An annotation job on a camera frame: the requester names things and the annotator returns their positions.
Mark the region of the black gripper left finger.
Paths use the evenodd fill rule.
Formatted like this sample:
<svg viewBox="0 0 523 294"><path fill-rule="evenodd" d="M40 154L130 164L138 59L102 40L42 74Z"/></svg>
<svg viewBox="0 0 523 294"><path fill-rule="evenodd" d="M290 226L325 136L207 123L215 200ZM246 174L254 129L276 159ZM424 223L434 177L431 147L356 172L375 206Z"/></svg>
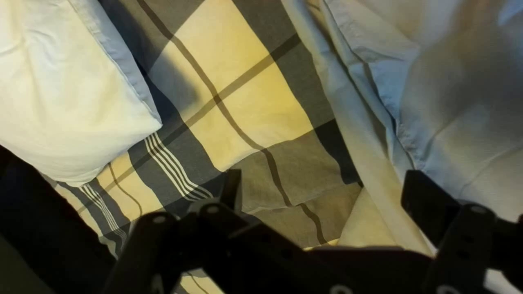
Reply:
<svg viewBox="0 0 523 294"><path fill-rule="evenodd" d="M241 172L228 170L217 198L199 201L183 218L142 216L101 294L171 294L181 276L204 270L225 294L253 294L254 281L235 241L251 224L235 210Z"/></svg>

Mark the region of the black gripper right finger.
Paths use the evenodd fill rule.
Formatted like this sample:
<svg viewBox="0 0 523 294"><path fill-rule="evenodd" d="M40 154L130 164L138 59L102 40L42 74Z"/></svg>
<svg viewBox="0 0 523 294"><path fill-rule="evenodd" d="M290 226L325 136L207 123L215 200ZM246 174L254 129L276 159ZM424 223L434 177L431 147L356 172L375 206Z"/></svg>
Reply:
<svg viewBox="0 0 523 294"><path fill-rule="evenodd" d="M420 170L408 170L400 205L436 249L423 288L429 294L495 294L485 286L493 270L523 291L523 221L457 201Z"/></svg>

